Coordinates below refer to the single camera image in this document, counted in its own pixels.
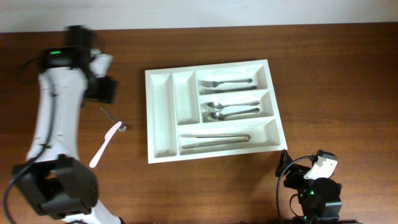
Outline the small steel teaspoon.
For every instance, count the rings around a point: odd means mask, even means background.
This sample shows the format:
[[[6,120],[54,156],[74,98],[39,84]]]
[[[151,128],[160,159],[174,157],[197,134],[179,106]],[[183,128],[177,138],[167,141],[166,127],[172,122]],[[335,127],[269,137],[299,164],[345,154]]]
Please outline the small steel teaspoon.
[[[108,112],[108,110],[106,110],[104,107],[101,106],[100,109],[112,122],[114,122],[114,123],[119,122],[119,120],[116,120],[115,118],[113,118],[111,116],[111,114]],[[125,132],[126,130],[127,130],[127,127],[126,127],[126,125],[124,123],[122,123],[120,125],[120,127],[118,128],[118,131],[121,132],[121,133]]]

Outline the white plastic knife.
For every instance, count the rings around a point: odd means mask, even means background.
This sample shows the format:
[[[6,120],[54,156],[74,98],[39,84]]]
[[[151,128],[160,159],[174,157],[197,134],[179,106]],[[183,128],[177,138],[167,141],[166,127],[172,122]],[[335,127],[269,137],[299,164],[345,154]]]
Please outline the white plastic knife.
[[[102,143],[102,145],[100,146],[100,148],[97,150],[96,154],[93,156],[93,158],[91,159],[90,163],[89,163],[89,167],[90,168],[95,168],[97,166],[97,164],[99,163],[101,156],[103,155],[107,145],[109,144],[110,140],[112,139],[112,137],[114,136],[114,134],[118,131],[118,129],[121,127],[122,122],[119,121],[116,124],[114,124],[108,131],[107,133],[104,135],[104,141]]]

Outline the steel tongs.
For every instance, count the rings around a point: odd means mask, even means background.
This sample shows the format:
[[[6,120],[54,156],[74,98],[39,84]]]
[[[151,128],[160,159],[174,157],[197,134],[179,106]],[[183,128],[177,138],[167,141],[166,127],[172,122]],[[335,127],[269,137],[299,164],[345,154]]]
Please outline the steel tongs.
[[[180,137],[184,139],[199,139],[197,142],[183,145],[182,149],[248,142],[251,139],[249,134],[181,134]]]

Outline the steel spoon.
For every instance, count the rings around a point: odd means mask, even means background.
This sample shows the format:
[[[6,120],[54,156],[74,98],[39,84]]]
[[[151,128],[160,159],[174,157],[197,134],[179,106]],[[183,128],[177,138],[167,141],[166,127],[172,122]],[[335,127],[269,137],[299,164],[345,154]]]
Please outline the steel spoon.
[[[228,104],[228,105],[222,105],[218,101],[212,101],[212,102],[205,103],[205,108],[210,112],[221,112],[222,110],[224,110],[225,108],[230,107],[230,106],[258,106],[258,105],[260,105],[259,101],[251,101],[251,102],[247,102],[247,103],[236,103],[236,104]]]
[[[207,120],[208,121],[224,121],[229,117],[232,116],[239,116],[239,115],[245,115],[245,114],[254,114],[254,113],[258,113],[260,112],[259,108],[254,108],[254,109],[250,109],[250,110],[244,110],[244,111],[237,111],[237,112],[233,112],[233,113],[227,113],[227,114],[222,114],[220,112],[211,112],[208,114],[207,116]]]

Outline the steel fork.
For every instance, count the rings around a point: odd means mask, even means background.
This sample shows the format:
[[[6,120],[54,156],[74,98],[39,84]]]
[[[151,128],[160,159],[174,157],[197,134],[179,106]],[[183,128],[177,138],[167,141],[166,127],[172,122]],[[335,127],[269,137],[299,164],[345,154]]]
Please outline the steel fork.
[[[252,83],[252,78],[245,78],[239,80],[223,80],[223,81],[205,81],[199,80],[198,84],[205,88],[216,88],[222,84],[245,84],[245,83]]]
[[[257,86],[249,86],[244,88],[232,88],[227,90],[211,90],[205,89],[200,92],[201,95],[209,95],[209,94],[218,94],[218,93],[228,93],[228,92],[235,92],[235,91],[248,91],[248,90],[257,90]]]

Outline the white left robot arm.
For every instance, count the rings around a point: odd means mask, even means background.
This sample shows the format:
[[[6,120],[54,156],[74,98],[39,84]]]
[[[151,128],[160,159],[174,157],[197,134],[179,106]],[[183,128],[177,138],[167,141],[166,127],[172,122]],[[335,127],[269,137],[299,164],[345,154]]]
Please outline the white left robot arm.
[[[113,56],[88,47],[46,49],[38,58],[40,101],[34,139],[15,185],[36,214],[66,223],[123,223],[99,199],[95,174],[80,162],[80,107],[102,96]]]

